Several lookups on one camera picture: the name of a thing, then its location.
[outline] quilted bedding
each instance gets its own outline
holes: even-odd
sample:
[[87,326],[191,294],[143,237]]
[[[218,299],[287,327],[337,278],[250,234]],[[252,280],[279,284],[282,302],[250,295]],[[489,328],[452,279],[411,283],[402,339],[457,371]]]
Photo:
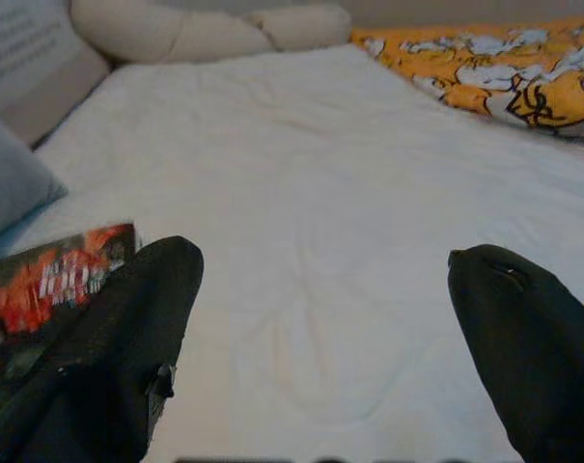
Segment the quilted bedding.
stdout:
[[517,461],[447,257],[507,246],[584,302],[584,146],[449,109],[348,45],[123,68],[38,156],[70,194],[0,253],[124,219],[204,250],[148,462]]

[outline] book cover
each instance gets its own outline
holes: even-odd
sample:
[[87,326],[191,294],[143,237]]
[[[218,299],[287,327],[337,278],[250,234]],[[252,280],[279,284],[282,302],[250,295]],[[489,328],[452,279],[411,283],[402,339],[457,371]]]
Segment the book cover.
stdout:
[[136,251],[133,225],[121,224],[0,259],[0,406]]

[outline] white duvet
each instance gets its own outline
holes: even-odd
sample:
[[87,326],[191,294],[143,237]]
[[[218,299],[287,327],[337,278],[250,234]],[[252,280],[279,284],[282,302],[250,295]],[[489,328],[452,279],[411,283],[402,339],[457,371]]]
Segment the white duvet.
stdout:
[[584,302],[584,147],[443,107],[346,46],[123,68],[39,156],[71,194],[0,253],[124,219],[204,251],[148,462],[518,459],[446,260],[507,246]]

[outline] cartoon-print pillowcase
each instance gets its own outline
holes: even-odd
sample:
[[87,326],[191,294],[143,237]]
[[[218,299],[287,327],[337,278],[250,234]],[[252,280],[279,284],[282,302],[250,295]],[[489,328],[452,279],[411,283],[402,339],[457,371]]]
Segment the cartoon-print pillowcase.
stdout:
[[584,138],[584,18],[355,29],[352,41],[449,106]]

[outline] pillow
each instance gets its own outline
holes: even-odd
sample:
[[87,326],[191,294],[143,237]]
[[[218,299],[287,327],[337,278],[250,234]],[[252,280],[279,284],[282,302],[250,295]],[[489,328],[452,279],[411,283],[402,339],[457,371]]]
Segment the pillow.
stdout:
[[225,13],[134,0],[73,0],[70,14],[87,41],[131,62],[211,61],[272,50],[258,29]]
[[0,123],[0,232],[66,188]]
[[348,41],[351,17],[336,5],[265,10],[246,18],[198,13],[135,0],[73,0],[79,33],[130,62],[203,62]]
[[247,15],[274,46],[297,51],[346,43],[351,16],[338,5],[306,5],[262,10]]
[[444,104],[584,138],[584,17],[355,29],[352,41]]
[[66,2],[0,0],[0,120],[33,145],[108,73]]

